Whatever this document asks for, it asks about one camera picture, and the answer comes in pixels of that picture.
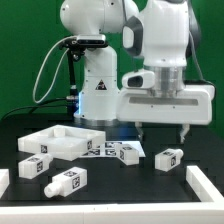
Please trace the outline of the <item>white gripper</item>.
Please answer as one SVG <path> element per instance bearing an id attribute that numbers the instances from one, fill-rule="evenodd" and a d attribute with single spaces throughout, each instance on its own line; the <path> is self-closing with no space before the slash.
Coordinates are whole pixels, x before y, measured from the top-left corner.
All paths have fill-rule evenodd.
<path id="1" fill-rule="evenodd" d="M 188 82 L 185 88 L 171 97 L 156 97 L 149 89 L 125 88 L 120 91 L 116 117 L 120 121 L 135 122 L 138 138 L 144 139 L 142 122 L 183 124 L 180 142 L 184 143 L 190 125 L 207 125 L 212 120 L 214 86 L 203 82 Z"/>

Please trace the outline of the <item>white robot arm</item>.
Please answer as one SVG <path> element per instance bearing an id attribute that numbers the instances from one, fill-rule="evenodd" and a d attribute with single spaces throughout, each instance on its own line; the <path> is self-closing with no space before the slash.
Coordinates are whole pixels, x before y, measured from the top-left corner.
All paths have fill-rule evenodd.
<path id="1" fill-rule="evenodd" d="M 148 0 L 143 10 L 133 0 L 64 0 L 60 17 L 77 37 L 120 32 L 126 52 L 143 60 L 122 77 L 118 120 L 180 124 L 181 139 L 211 122 L 215 87 L 183 79 L 200 41 L 191 0 Z"/>

